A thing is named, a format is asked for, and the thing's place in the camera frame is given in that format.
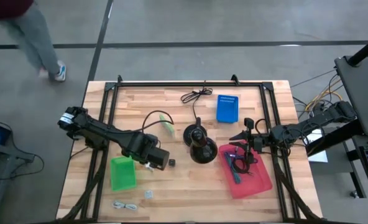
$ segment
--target wooden table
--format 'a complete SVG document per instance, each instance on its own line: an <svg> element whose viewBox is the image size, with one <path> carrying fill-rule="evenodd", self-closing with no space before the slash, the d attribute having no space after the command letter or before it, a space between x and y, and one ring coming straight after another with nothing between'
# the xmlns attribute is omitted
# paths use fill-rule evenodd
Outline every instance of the wooden table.
<svg viewBox="0 0 368 224"><path fill-rule="evenodd" d="M282 124L297 123L297 114L292 100L288 81L273 81L275 97ZM86 91L83 107L89 115L98 118L105 82L90 82ZM114 125L119 129L137 129L145 116L153 110L164 110L172 115L175 122L175 136L172 137L162 127L155 125L147 129L162 142L162 148L170 151L170 158L176 159L176 167L167 167L164 171L150 172L136 162L137 188L113 192L111 190L109 160L121 156L121 149L111 143L108 164L105 173L103 196L101 199L99 222L261 222L281 221L278 195L275 184L271 156L263 154L262 159L270 175L273 189L240 200L233 200L226 185L225 176L217 157L209 164L197 164L192 161L189 147L183 142L184 129L195 123L192 103L182 104L180 97L192 90L192 87L125 87L119 88ZM239 122L234 124L216 121L217 95L236 95L239 97ZM267 94L269 111L272 111ZM208 130L208 136L218 146L228 143L228 139L240 133L245 126L243 119L250 117L257 121L264 117L260 91L253 87L214 87L213 94L202 96L195 106L197 116ZM153 114L148 123L159 120ZM265 124L260 123L260 131L265 132ZM84 148L84 142L74 144L72 153ZM75 156L69 163L57 218L68 213L83 193L88 175L91 149ZM316 194L313 177L304 147L293 146L289 157L293 181L311 210L321 216L320 204ZM153 199L145 199L144 192L152 190ZM285 190L288 212L292 217L290 200ZM114 200L133 203L137 211L115 209Z"/></svg>

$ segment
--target blue container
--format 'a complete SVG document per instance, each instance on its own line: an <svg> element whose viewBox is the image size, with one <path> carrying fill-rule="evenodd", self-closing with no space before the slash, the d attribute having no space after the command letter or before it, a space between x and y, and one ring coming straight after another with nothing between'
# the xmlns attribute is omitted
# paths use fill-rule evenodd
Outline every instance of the blue container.
<svg viewBox="0 0 368 224"><path fill-rule="evenodd" d="M217 97L217 121L224 123L238 122L238 97L218 95Z"/></svg>

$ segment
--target green box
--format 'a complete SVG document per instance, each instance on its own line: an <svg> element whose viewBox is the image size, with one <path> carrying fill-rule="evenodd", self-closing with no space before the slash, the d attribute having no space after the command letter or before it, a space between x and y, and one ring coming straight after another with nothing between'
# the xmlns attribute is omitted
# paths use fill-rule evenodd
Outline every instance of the green box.
<svg viewBox="0 0 368 224"><path fill-rule="evenodd" d="M132 189L137 186L136 167L131 157L111 159L111 188L113 191Z"/></svg>

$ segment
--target red plastic tray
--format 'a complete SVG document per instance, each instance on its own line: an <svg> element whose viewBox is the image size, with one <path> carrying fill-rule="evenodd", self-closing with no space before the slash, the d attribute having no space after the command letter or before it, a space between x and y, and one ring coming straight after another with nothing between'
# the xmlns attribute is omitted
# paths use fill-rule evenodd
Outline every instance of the red plastic tray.
<svg viewBox="0 0 368 224"><path fill-rule="evenodd" d="M257 163L251 164L251 168L249 171L253 173L253 175L249 174L239 174L241 178L241 183L236 184L234 181L234 177L232 176L231 168L228 166L227 160L224 157L225 152L230 152L231 154L235 153L236 146L232 146L230 144L223 145L219 147L219 159L220 163L224 169L224 173L226 175L226 180L233 198L243 198L246 196L254 195L257 193L264 192L266 190L270 190L272 188L272 183L270 180L270 176L265 169L263 160L258 153L253 152L254 158L258 160ZM239 155L243 155L243 149L238 150Z"/></svg>

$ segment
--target person's leg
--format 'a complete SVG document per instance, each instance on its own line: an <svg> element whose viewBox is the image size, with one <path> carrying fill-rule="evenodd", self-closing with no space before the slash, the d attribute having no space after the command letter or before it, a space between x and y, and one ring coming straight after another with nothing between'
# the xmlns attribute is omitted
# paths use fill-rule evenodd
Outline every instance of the person's leg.
<svg viewBox="0 0 368 224"><path fill-rule="evenodd" d="M7 33L18 43L19 48L25 53L29 63L39 71L43 67L42 60L35 47L25 39L24 33L21 31L20 27L18 27L14 21L10 20L0 21L0 25L7 29Z"/></svg>
<svg viewBox="0 0 368 224"><path fill-rule="evenodd" d="M15 18L14 22L21 28L26 41L36 49L42 65L49 72L49 78L64 81L65 65L57 59L46 20L37 6L35 4L31 5L27 12Z"/></svg>

